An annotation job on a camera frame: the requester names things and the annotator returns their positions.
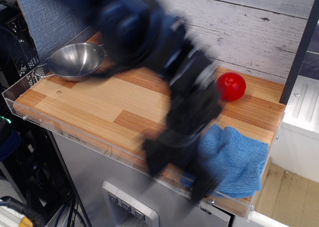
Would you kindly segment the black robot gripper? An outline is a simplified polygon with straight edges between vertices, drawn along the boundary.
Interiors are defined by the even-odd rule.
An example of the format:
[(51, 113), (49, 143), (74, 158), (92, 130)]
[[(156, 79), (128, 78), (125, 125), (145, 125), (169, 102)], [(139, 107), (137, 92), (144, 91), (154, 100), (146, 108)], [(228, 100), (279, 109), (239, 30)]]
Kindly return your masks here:
[[(183, 98), (175, 97), (166, 116), (166, 129), (156, 139), (145, 139), (143, 150), (149, 174), (156, 177), (169, 163), (187, 168), (195, 162), (203, 129), (221, 112), (219, 92), (215, 87), (192, 90)], [(210, 174), (203, 168), (194, 170), (191, 202), (197, 204), (223, 180), (221, 172)]]

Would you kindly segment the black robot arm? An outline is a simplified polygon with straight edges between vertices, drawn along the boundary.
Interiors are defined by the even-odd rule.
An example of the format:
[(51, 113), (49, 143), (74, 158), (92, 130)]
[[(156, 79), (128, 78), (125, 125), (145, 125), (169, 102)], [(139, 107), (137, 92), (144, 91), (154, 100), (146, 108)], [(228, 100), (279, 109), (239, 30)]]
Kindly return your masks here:
[(146, 67), (169, 85), (166, 128), (156, 138), (145, 139), (142, 148), (151, 176), (168, 164), (187, 170), (195, 177), (191, 199), (201, 200), (222, 178), (204, 170), (199, 160), (200, 136), (222, 111), (213, 63), (158, 0), (78, 0), (74, 6), (101, 32), (116, 64), (102, 77)]

